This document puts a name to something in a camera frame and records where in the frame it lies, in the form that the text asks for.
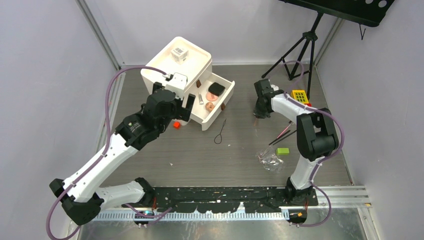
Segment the black compact case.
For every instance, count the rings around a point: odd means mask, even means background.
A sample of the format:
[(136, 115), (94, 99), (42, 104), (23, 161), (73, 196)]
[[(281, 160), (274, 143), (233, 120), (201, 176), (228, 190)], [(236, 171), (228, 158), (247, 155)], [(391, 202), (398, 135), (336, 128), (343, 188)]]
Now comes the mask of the black compact case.
[(226, 89), (225, 86), (219, 84), (218, 82), (214, 82), (208, 87), (208, 92), (211, 93), (212, 95), (219, 97), (223, 94), (225, 89)]

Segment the pink eyebrow brush comb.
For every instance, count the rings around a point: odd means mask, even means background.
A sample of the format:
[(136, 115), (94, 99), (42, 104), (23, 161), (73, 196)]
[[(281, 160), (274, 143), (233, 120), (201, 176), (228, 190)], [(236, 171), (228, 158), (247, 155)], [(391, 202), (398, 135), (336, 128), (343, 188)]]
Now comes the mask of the pink eyebrow brush comb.
[(289, 124), (288, 124), (288, 126), (278, 135), (278, 137), (276, 139), (279, 139), (280, 137), (282, 137), (283, 134), (288, 131), (288, 129), (290, 128), (290, 126), (292, 125), (292, 123), (293, 122), (290, 121)]

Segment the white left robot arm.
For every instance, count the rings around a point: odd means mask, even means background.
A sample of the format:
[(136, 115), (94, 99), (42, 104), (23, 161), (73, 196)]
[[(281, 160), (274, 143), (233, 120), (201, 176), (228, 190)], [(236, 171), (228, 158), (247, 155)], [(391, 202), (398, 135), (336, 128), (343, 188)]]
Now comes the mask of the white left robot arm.
[(164, 133), (172, 120), (188, 121), (195, 99), (190, 93), (183, 106), (183, 100), (173, 91), (154, 90), (140, 111), (125, 117), (106, 145), (80, 170), (66, 179), (54, 179), (49, 187), (59, 198), (66, 215), (82, 226), (109, 208), (130, 203), (151, 206), (156, 193), (142, 177), (112, 187), (101, 187), (101, 184), (122, 163)]

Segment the beige makeup sponge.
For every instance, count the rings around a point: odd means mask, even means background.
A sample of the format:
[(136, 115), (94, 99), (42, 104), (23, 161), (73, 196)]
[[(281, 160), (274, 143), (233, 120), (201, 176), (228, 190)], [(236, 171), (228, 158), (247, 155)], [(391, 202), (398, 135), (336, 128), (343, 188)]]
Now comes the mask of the beige makeup sponge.
[(212, 112), (214, 110), (214, 108), (215, 108), (215, 105), (212, 102), (207, 102), (206, 105), (205, 105), (205, 109), (208, 112)]

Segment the white small cream tube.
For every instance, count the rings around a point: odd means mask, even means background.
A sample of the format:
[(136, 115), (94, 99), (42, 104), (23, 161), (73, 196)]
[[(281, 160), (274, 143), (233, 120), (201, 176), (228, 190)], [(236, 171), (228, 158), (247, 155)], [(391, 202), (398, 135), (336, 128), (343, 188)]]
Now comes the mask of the white small cream tube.
[(198, 99), (199, 99), (199, 104), (203, 105), (204, 101), (203, 101), (202, 95), (200, 93), (198, 94)]

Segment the white barcode box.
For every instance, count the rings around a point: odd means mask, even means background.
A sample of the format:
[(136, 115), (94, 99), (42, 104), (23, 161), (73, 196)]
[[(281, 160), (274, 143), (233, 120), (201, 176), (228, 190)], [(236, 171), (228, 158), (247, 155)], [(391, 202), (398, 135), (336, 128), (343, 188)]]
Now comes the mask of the white barcode box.
[(187, 60), (189, 50), (184, 47), (175, 47), (170, 51), (170, 53), (174, 61), (182, 64)]

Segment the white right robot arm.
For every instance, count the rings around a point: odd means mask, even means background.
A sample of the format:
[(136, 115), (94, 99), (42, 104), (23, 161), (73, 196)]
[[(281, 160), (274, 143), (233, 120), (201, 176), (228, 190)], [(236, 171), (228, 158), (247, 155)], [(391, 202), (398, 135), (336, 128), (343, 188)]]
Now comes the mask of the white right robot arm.
[(253, 114), (265, 119), (278, 113), (296, 125), (296, 145), (300, 157), (287, 179), (284, 198), (299, 205), (312, 191), (314, 177), (323, 161), (339, 148), (336, 121), (327, 108), (314, 108), (292, 98), (282, 89), (274, 89), (268, 79), (254, 84), (257, 100)]

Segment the white drawer organizer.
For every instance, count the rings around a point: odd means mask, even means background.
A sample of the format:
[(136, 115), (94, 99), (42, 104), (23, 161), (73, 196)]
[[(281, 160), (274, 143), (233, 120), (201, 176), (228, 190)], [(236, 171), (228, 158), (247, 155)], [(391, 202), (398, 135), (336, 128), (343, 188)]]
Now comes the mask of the white drawer organizer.
[[(171, 56), (171, 50), (175, 47), (188, 49), (188, 57), (182, 64), (177, 63)], [(171, 40), (152, 60), (147, 63), (147, 68), (140, 70), (140, 75), (148, 92), (153, 92), (153, 84), (161, 83), (165, 86), (165, 78), (153, 68), (162, 70), (167, 74), (179, 73), (187, 76), (187, 84), (184, 89), (184, 97), (189, 94), (195, 95), (195, 102), (191, 111), (190, 119), (201, 125), (202, 131), (206, 131), (217, 119), (219, 114), (227, 106), (233, 95), (235, 82), (227, 80), (213, 73), (212, 56), (206, 50), (200, 48), (187, 39), (177, 36)], [(212, 112), (206, 110), (208, 88), (212, 83), (225, 86), (225, 91), (217, 101), (212, 102), (215, 108)], [(202, 95), (204, 104), (199, 104), (198, 94)]]

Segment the pink powder puff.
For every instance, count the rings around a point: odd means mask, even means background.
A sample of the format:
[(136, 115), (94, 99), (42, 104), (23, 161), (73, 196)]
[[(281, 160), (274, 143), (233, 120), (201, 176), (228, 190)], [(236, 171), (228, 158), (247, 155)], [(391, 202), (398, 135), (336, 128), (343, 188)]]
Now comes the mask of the pink powder puff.
[(211, 92), (207, 92), (206, 93), (206, 99), (209, 101), (209, 102), (215, 102), (215, 101), (217, 101), (218, 99), (219, 99), (219, 97), (217, 96), (217, 95), (214, 95), (213, 93), (211, 93)]

